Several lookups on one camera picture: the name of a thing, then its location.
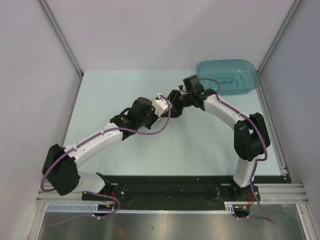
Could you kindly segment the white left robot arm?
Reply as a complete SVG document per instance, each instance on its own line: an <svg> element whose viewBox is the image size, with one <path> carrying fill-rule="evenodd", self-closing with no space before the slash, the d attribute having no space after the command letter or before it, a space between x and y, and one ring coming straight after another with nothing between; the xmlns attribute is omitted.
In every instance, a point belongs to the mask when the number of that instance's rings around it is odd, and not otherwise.
<svg viewBox="0 0 320 240"><path fill-rule="evenodd" d="M61 196L73 191L93 192L98 199L107 199L111 193L107 180L99 173L81 172L79 168L105 148L134 134L142 134L140 128L150 129L162 115L169 117L170 114L171 104L163 95L159 94L154 100L139 97L91 136L68 146L54 144L42 168L40 189L56 191Z"/></svg>

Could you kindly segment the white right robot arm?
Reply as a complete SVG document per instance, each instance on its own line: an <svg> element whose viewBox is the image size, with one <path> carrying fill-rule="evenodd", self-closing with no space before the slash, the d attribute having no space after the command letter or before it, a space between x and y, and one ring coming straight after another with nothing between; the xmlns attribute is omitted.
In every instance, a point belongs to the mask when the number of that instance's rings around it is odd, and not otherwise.
<svg viewBox="0 0 320 240"><path fill-rule="evenodd" d="M264 117L258 112L247 114L236 109L211 89L197 94L172 90L168 100L171 103L172 118L181 116L184 108L194 106L216 116L233 130L233 147L238 162L230 194L235 200L242 201L253 189L258 162L268 159L267 148L271 141Z"/></svg>

